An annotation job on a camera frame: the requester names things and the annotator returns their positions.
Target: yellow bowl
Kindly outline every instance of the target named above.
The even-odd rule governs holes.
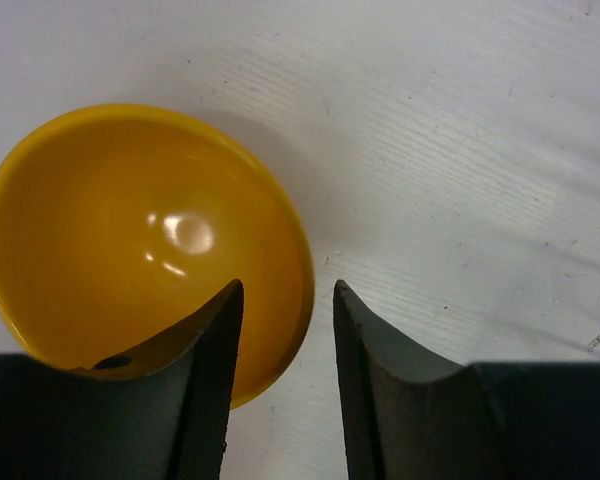
[[[288,367],[313,305],[306,235],[266,168],[209,125],[142,105],[56,118],[0,166],[0,315],[42,362],[90,367],[233,278],[235,407]]]

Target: black plastic part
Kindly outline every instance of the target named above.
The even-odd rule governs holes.
[[[0,480],[218,478],[242,285],[232,282],[204,308],[213,315],[195,343],[166,368],[133,380],[0,355]]]
[[[461,367],[339,281],[334,331],[349,478],[600,478],[600,364]]]

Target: white surface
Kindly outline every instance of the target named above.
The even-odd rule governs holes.
[[[104,102],[226,130],[308,229],[311,329],[223,479],[346,478],[338,277],[456,361],[600,359],[600,0],[0,0],[0,161]]]

